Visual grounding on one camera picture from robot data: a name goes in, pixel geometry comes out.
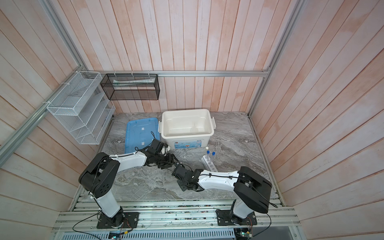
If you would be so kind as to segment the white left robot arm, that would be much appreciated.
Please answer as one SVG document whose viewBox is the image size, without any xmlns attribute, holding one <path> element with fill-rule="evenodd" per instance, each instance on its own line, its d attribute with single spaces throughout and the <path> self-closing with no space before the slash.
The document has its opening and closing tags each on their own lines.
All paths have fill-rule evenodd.
<svg viewBox="0 0 384 240">
<path fill-rule="evenodd" d="M 133 173 L 142 167 L 170 169 L 179 163 L 168 153 L 170 147 L 159 140 L 132 153 L 109 155 L 96 154 L 80 174 L 79 183 L 94 198 L 99 207 L 97 229 L 135 229 L 138 225 L 138 212 L 126 212 L 114 196 L 113 186 L 117 179 L 126 173 Z"/>
</svg>

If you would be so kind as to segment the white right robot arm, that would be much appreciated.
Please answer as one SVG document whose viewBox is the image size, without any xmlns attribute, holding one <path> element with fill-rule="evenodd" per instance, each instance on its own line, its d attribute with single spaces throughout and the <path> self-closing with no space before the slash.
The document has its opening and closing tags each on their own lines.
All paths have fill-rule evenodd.
<svg viewBox="0 0 384 240">
<path fill-rule="evenodd" d="M 204 190 L 224 190 L 238 196 L 230 210 L 216 210 L 219 226 L 257 224 L 254 213 L 267 214 L 269 211 L 272 184 L 248 167 L 234 172 L 210 172 L 186 169 L 177 164 L 172 176 L 178 180 L 182 191 L 202 192 Z"/>
</svg>

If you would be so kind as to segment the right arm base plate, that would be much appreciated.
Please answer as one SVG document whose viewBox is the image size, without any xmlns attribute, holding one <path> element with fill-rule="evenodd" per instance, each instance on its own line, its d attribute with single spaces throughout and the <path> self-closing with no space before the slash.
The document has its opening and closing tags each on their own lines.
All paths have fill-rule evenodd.
<svg viewBox="0 0 384 240">
<path fill-rule="evenodd" d="M 216 210 L 217 223 L 219 226 L 253 226 L 257 225 L 254 213 L 250 213 L 245 218 L 237 217 L 231 210 Z"/>
</svg>

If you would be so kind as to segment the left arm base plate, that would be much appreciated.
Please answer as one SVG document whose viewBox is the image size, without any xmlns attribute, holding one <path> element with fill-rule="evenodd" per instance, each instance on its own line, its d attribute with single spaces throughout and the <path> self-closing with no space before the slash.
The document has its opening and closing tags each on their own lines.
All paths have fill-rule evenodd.
<svg viewBox="0 0 384 240">
<path fill-rule="evenodd" d="M 118 212 L 114 217 L 109 218 L 101 213 L 97 229 L 135 229 L 138 225 L 139 215 L 139 212 Z"/>
</svg>

